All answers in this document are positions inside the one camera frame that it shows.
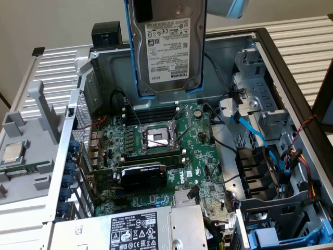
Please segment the metal socket cover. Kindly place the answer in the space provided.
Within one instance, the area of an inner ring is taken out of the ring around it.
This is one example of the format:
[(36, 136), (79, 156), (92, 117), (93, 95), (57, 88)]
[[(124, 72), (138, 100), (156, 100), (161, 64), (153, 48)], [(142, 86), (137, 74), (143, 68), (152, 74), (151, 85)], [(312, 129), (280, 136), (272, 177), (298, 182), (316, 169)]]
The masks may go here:
[(183, 111), (185, 111), (187, 115), (187, 129), (190, 129), (193, 126), (193, 124), (192, 124), (192, 115), (188, 104), (180, 108), (177, 111), (176, 115), (168, 122), (168, 124), (171, 126), (174, 125), (176, 119), (183, 113)]

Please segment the silver heat sink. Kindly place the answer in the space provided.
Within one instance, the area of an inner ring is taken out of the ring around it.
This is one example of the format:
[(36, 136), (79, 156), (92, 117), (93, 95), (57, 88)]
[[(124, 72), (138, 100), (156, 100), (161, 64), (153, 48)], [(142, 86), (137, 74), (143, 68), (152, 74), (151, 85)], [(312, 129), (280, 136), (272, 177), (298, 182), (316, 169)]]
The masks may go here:
[(176, 208), (180, 207), (187, 207), (187, 206), (195, 206), (195, 199), (190, 200), (187, 197), (187, 193), (190, 190), (181, 190), (181, 191), (176, 191), (174, 194), (174, 206)]

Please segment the black RAM slot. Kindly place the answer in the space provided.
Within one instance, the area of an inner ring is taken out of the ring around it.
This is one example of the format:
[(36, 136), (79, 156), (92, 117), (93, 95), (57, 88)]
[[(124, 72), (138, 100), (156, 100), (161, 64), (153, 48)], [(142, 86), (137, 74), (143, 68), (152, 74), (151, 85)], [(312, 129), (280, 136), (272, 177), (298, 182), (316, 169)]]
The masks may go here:
[(176, 107), (160, 107), (160, 108), (149, 108), (149, 109), (136, 109), (137, 113), (173, 113), (176, 112)]
[(174, 117), (174, 114), (143, 114), (138, 116), (139, 120), (171, 120)]
[(176, 114), (175, 109), (156, 109), (156, 110), (141, 110), (136, 113), (139, 117), (143, 116), (171, 116)]

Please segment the black box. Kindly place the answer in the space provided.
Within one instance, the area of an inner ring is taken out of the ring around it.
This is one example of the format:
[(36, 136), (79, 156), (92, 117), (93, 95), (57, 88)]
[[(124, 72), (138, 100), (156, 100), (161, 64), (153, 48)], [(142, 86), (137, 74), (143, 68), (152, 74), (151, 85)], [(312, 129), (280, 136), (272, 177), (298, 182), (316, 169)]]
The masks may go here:
[(119, 46), (123, 44), (119, 21), (94, 24), (91, 37), (95, 48)]

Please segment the green RAM stick with label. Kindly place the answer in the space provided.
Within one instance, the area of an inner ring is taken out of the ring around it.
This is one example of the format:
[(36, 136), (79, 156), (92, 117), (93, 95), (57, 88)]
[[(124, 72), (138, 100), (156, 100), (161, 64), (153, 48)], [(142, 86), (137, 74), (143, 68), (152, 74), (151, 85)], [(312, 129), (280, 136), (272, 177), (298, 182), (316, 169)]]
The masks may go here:
[(8, 178), (13, 178), (22, 175), (33, 173), (45, 174), (52, 172), (54, 168), (53, 161), (43, 161), (34, 164), (20, 165), (0, 165), (0, 173), (4, 173)]

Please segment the silver CPU chip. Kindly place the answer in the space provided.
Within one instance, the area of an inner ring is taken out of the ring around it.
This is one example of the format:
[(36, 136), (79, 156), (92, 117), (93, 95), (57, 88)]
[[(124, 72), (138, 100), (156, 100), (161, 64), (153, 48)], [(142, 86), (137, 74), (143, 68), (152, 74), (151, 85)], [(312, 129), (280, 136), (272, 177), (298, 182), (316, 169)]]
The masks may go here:
[(29, 141), (21, 141), (6, 145), (0, 166), (17, 165), (23, 161), (25, 150), (29, 147)]

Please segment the silver power supply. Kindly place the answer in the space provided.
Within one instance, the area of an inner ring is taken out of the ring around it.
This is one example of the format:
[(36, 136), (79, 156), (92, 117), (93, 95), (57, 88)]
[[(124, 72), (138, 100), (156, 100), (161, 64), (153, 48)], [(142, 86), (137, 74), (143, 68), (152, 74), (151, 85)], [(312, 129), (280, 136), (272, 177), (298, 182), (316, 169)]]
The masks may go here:
[(170, 206), (58, 222), (50, 250), (208, 250), (201, 208)]

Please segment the open PC case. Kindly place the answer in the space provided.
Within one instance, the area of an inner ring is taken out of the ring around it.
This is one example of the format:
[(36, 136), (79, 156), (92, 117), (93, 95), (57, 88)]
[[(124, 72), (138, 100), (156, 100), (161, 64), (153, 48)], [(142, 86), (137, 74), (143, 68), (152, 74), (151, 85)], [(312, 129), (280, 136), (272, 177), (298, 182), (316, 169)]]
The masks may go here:
[[(267, 141), (259, 131), (245, 89), (234, 85), (238, 72), (236, 53), (255, 48), (262, 56), (274, 82), (276, 92), (289, 111), (294, 124), (293, 140)], [(79, 75), (78, 87), (71, 94), (66, 113), (61, 148), (57, 156), (55, 174), (58, 179), (53, 219), (44, 248), (50, 250), (55, 224), (95, 215), (96, 201), (88, 175), (91, 134), (96, 120), (104, 116), (120, 115), (125, 110), (160, 108), (182, 104), (209, 104), (219, 112), (222, 123), (213, 126), (212, 137), (218, 144), (222, 174), (230, 178), (226, 190), (232, 199), (232, 210), (223, 218), (207, 217), (201, 208), (208, 250), (245, 250), (233, 243), (237, 210), (247, 200), (236, 164), (237, 148), (255, 149), (275, 145), (281, 160), (277, 163), (279, 194), (276, 199), (292, 197), (302, 191), (308, 193), (305, 167), (298, 164), (286, 170), (283, 153), (301, 149), (308, 163), (312, 182), (324, 216), (333, 224), (333, 147), (313, 114), (313, 99), (306, 99), (306, 90), (293, 76), (278, 42), (263, 28), (208, 35), (203, 66), (203, 89), (186, 94), (184, 91), (161, 93), (154, 99), (140, 99), (132, 74), (131, 49), (128, 45), (107, 49), (91, 49), (90, 62)]]

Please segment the green motherboard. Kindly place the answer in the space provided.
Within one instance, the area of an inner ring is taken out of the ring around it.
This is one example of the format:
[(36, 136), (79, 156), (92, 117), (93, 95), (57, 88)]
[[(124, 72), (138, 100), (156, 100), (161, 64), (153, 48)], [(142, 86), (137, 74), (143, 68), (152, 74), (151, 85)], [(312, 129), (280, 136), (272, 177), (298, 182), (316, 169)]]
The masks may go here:
[[(139, 120), (137, 112), (125, 110), (120, 115), (104, 116), (96, 120), (91, 134), (90, 161), (92, 171), (88, 175), (96, 201), (96, 216), (106, 216), (145, 208), (174, 206), (176, 191), (190, 190), (194, 185), (200, 188), (200, 206), (207, 217), (221, 219), (232, 210), (232, 199), (226, 190), (230, 178), (223, 177), (223, 165), (219, 158), (221, 145), (212, 137), (213, 126), (222, 123), (217, 109), (209, 104), (188, 104), (194, 127), (183, 137), (179, 152), (181, 157), (125, 163), (125, 156), (140, 154), (138, 128), (149, 123), (170, 120)], [(202, 111), (200, 119), (195, 110)], [(177, 137), (187, 128), (187, 115), (176, 119)], [(129, 166), (162, 164), (167, 168), (167, 185), (157, 191), (125, 192), (111, 189), (100, 191), (89, 178), (92, 173), (104, 169), (122, 169)]]

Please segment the CPU socket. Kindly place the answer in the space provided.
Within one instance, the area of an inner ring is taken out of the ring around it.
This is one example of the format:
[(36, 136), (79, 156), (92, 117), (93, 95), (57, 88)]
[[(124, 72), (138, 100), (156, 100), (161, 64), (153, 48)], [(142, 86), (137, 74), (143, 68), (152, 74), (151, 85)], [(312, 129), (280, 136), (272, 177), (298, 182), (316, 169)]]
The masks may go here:
[(138, 128), (140, 135), (140, 154), (171, 152), (180, 148), (177, 142), (175, 121), (149, 123)]

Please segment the black fan shroud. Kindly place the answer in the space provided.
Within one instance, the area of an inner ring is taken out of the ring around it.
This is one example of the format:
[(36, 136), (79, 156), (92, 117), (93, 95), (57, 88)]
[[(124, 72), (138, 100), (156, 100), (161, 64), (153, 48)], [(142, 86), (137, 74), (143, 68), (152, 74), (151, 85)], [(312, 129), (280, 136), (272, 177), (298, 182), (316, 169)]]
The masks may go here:
[(271, 201), (278, 198), (277, 163), (280, 160), (281, 157), (275, 145), (255, 149), (237, 148), (236, 164), (247, 199)]

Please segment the dark brown panel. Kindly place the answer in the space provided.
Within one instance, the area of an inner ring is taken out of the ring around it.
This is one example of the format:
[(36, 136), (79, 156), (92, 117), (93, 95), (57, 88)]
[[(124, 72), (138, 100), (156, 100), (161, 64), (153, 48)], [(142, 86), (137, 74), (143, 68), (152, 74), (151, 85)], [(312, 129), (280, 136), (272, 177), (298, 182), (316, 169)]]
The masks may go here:
[(321, 124), (333, 126), (333, 59), (317, 94), (312, 112)]

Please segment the black graphics card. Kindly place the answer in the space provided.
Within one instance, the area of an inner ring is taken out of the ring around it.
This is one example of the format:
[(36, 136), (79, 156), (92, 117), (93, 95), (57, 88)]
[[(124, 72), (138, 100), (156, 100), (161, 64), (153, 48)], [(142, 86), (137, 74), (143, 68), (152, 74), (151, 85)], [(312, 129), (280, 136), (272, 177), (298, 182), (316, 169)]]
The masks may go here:
[(104, 169), (92, 173), (89, 178), (98, 190), (118, 189), (125, 192), (157, 191), (167, 185), (167, 167), (162, 164), (148, 164)]

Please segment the silver drive cage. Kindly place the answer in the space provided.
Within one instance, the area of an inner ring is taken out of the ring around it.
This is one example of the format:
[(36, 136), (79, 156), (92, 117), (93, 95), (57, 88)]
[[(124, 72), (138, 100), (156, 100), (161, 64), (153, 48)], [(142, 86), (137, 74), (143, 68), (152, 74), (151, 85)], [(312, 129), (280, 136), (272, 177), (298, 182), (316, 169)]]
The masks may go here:
[(245, 89), (243, 98), (248, 101), (259, 131), (267, 141), (293, 140), (294, 124), (276, 92), (274, 82), (261, 54), (255, 48), (236, 53), (238, 72), (233, 75), (234, 85)]

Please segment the silver hard disk blue carrier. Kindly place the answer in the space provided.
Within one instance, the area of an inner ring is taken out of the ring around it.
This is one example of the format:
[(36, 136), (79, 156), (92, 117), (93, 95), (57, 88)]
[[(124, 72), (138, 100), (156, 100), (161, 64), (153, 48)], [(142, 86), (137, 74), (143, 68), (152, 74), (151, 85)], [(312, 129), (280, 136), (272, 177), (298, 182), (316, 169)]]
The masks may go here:
[(124, 1), (136, 92), (140, 99), (203, 89), (204, 22), (135, 24)]

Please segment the grey parts rack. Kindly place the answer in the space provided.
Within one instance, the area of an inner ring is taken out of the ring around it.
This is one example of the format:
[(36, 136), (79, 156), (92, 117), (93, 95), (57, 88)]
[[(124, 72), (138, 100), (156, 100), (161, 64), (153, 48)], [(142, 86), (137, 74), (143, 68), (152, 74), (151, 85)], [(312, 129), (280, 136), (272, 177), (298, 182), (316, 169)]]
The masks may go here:
[[(35, 100), (41, 116), (24, 120), (19, 111), (5, 115), (2, 123), (4, 134), (0, 138), (0, 161), (6, 145), (28, 140), (29, 147), (25, 150), (22, 165), (53, 161), (55, 166), (65, 116), (56, 114), (53, 106), (48, 105), (42, 81), (30, 82), (28, 94)], [(8, 178), (0, 173), (0, 206), (47, 195), (52, 175), (53, 172), (33, 173)]]

